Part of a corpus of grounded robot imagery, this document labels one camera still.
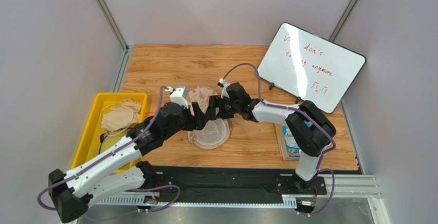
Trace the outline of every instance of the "black mounting plate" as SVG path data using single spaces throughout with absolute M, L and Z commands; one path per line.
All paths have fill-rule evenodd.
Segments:
M 159 174 L 158 181 L 160 181 L 160 185 L 175 184 L 175 175 L 174 174 Z M 162 192 L 176 192 L 176 189 L 165 188 L 165 189 L 162 189 L 161 191 Z
M 305 188 L 303 192 L 299 192 L 294 186 L 294 179 L 292 176 L 276 176 L 275 177 L 275 188 L 278 194 L 296 194 L 296 195 L 314 195 L 316 187 L 318 195 L 326 195 L 327 188 L 325 186 L 325 181 L 323 177 L 316 177 L 312 184 Z

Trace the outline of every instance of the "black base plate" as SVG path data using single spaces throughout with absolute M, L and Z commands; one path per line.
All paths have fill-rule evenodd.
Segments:
M 325 181 L 323 177 L 316 177 L 312 184 L 304 189 L 304 192 L 299 192 L 294 186 L 294 179 L 292 176 L 276 176 L 276 191 L 278 194 L 298 194 L 298 195 L 314 195 L 316 187 L 318 195 L 326 195 L 327 188 L 325 187 Z

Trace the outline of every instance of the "whiteboard frame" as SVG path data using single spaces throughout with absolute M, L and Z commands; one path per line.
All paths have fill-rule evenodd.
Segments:
M 359 75 L 359 73 L 362 71 L 363 66 L 367 63 L 367 57 L 365 57 L 365 55 L 363 55 L 363 54 L 359 54 L 359 53 L 357 53 L 357 52 L 354 52 L 354 51 L 352 51 L 352 50 L 350 50 L 350 49 L 348 49 L 348 48 L 345 48 L 345 47 L 343 47 L 343 46 L 341 46 L 341 45 L 339 45 L 339 44 L 337 44 L 337 43 L 331 42 L 331 41 L 329 41 L 329 40 L 327 40 L 327 39 L 325 39 L 325 38 L 322 38 L 322 37 L 320 37 L 320 36 L 318 36 L 318 35 L 315 35 L 315 34 L 309 32 L 309 31 L 307 31 L 307 30 L 304 30 L 304 29 L 302 29 L 302 28 L 300 28 L 300 27 L 298 27 L 298 26 L 295 26 L 295 25 L 293 25 L 293 24 L 291 24 L 291 23 L 288 23 L 288 22 L 283 22 L 283 23 L 281 23 L 281 25 L 278 27 L 277 31 L 275 32 L 274 36 L 272 37 L 272 40 L 271 40 L 271 43 L 269 44 L 269 46 L 271 46 L 271 44 L 273 43 L 273 41 L 274 41 L 274 39 L 275 39 L 275 37 L 276 37 L 278 31 L 280 30 L 280 28 L 281 28 L 281 26 L 282 26 L 283 24 L 288 24 L 288 25 L 294 26 L 294 27 L 296 27 L 296 28 L 298 28 L 298 29 L 300 29 L 300 30 L 302 30 L 302 31 L 304 31 L 304 32 L 307 32 L 307 33 L 309 33 L 309 34 L 311 34 L 311 35 L 314 35 L 314 36 L 316 36 L 316 37 L 318 37 L 318 38 L 321 38 L 321 39 L 323 39 L 323 40 L 326 41 L 326 42 L 332 43 L 332 44 L 334 44 L 334 45 L 336 45 L 336 46 L 339 46 L 339 47 L 341 47 L 341 48 L 343 48 L 343 49 L 346 49 L 346 50 L 348 50 L 348 51 L 350 51 L 350 52 L 352 52 L 352 53 L 358 54 L 358 55 L 360 55 L 360 56 L 363 57 L 363 59 L 364 59 L 364 63 L 363 63 L 363 65 L 360 67 L 360 69 L 359 69 L 359 71 L 357 72 L 356 76 L 354 76 L 353 80 L 351 81 L 351 83 L 350 83 L 350 85 L 347 87 L 347 89 L 345 90 L 344 94 L 342 94 L 342 97 L 341 97 L 341 99 L 339 100 L 338 104 L 336 104 L 335 108 L 334 108 L 331 112 L 326 112 L 326 111 L 321 110 L 321 111 L 323 111 L 323 112 L 326 113 L 326 114 L 332 114 L 332 113 L 336 110 L 336 108 L 339 106 L 339 103 L 341 103 L 342 99 L 345 97 L 345 94 L 346 94 L 347 91 L 350 89 L 351 85 L 352 85 L 353 82 L 356 80 L 356 78 L 357 78 L 357 76 Z M 265 56 L 266 56 L 266 53 L 268 52 L 268 50 L 269 50 L 269 47 L 268 47 L 268 49 L 266 50 L 265 54 L 263 55 L 262 60 L 260 60 L 260 63 L 259 63 L 259 65 L 257 66 L 257 70 L 259 69 L 260 65 L 262 64 L 263 60 L 265 59 Z M 272 83 L 272 82 L 269 81 L 268 79 L 262 78 L 261 76 L 260 76 L 260 78 L 263 79 L 263 80 L 265 80 L 265 81 L 268 82 L 269 84 Z M 300 98 L 300 100 L 305 101 L 305 99 L 301 99 L 301 97 L 297 97 L 297 96 L 295 96 L 295 95 L 292 94 L 291 92 L 289 92 L 289 91 L 283 89 L 282 87 L 278 86 L 278 85 L 275 84 L 275 83 L 274 83 L 274 86 L 277 87 L 277 88 L 279 88 L 279 89 L 281 89 L 281 90 L 283 90 L 283 91 L 285 91 L 285 92 L 287 92 L 287 93 L 289 93 L 289 94 L 291 94 L 292 96 L 294 96 L 294 97 L 296 97 L 296 98 Z

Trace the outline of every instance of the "whiteboard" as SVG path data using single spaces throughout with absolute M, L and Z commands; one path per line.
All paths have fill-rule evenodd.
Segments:
M 366 58 L 283 23 L 266 51 L 260 77 L 326 113 L 332 113 Z

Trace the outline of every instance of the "gray floor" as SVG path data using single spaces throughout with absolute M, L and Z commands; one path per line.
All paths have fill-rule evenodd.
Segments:
M 318 205 L 324 204 L 321 199 Z M 109 218 L 135 210 L 135 207 L 94 206 L 86 214 L 93 218 Z M 78 224 L 98 223 L 81 218 Z M 179 224 L 255 224 L 255 223 L 374 223 L 368 201 L 360 199 L 333 199 L 331 205 L 318 216 L 297 216 L 293 210 L 246 208 L 186 208 L 173 207 L 150 214 L 133 214 L 102 223 L 179 223 Z

